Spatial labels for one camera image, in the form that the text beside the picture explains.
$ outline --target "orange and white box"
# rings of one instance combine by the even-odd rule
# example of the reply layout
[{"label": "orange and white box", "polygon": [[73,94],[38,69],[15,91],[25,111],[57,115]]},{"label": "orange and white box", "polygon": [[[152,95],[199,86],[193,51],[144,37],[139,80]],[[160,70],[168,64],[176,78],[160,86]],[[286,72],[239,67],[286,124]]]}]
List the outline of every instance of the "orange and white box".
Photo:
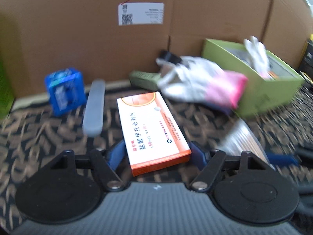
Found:
[{"label": "orange and white box", "polygon": [[187,162],[190,148],[159,92],[117,99],[134,176]]}]

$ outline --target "gray striped surface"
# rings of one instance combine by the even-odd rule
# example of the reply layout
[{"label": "gray striped surface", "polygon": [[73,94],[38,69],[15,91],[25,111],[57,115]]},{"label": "gray striped surface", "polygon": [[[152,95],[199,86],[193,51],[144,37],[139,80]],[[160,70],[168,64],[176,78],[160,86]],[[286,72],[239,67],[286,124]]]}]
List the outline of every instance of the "gray striped surface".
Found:
[{"label": "gray striped surface", "polygon": [[252,227],[221,214],[206,194],[183,183],[132,183],[109,193],[90,215],[62,225],[24,222],[14,235],[299,235],[289,223]]}]

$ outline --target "cardboard wall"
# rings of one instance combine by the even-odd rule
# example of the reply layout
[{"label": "cardboard wall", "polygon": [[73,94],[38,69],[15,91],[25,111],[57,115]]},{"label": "cardboard wall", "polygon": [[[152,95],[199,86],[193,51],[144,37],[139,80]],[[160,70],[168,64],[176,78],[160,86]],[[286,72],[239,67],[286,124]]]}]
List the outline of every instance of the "cardboard wall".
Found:
[{"label": "cardboard wall", "polygon": [[173,0],[162,25],[118,26],[127,0],[0,0],[0,50],[16,97],[45,91],[44,77],[75,67],[85,84],[127,79],[132,70],[156,72],[167,49]]},{"label": "cardboard wall", "polygon": [[205,38],[254,35],[295,68],[312,33],[304,0],[131,0],[164,3],[164,23],[119,26],[125,1],[0,0],[1,58],[15,96],[44,92],[44,77],[67,67],[82,71],[85,84],[157,72],[161,49],[199,56]]},{"label": "cardboard wall", "polygon": [[260,38],[270,0],[174,0],[170,51],[200,55],[204,38]]},{"label": "cardboard wall", "polygon": [[306,40],[313,33],[312,26],[310,9],[304,0],[273,0],[263,43],[296,69]]}]

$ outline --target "white glove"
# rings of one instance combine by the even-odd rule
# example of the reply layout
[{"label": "white glove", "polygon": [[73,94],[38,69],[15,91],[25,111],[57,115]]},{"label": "white glove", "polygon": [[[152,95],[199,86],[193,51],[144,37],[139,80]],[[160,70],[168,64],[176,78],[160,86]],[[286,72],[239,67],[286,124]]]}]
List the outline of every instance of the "white glove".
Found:
[{"label": "white glove", "polygon": [[250,65],[261,77],[268,78],[270,62],[265,46],[254,36],[251,36],[250,40],[244,39],[244,45],[249,53]]},{"label": "white glove", "polygon": [[223,71],[216,63],[200,57],[181,58],[183,64],[174,65],[164,61],[161,68],[157,85],[165,97],[175,101],[237,108],[247,81],[243,74]]}]

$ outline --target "black circular pad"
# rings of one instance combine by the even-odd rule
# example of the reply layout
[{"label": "black circular pad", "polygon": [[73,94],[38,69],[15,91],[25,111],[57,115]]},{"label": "black circular pad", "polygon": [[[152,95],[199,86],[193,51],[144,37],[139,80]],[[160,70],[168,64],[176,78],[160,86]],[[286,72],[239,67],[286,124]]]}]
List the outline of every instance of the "black circular pad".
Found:
[{"label": "black circular pad", "polygon": [[26,218],[47,224],[80,219],[92,212],[101,198],[98,185],[89,178],[55,170],[44,179],[26,181],[15,195],[18,210]]},{"label": "black circular pad", "polygon": [[213,196],[230,217],[254,225],[288,219],[300,198],[297,189],[287,179],[265,170],[239,172],[219,182]]}]

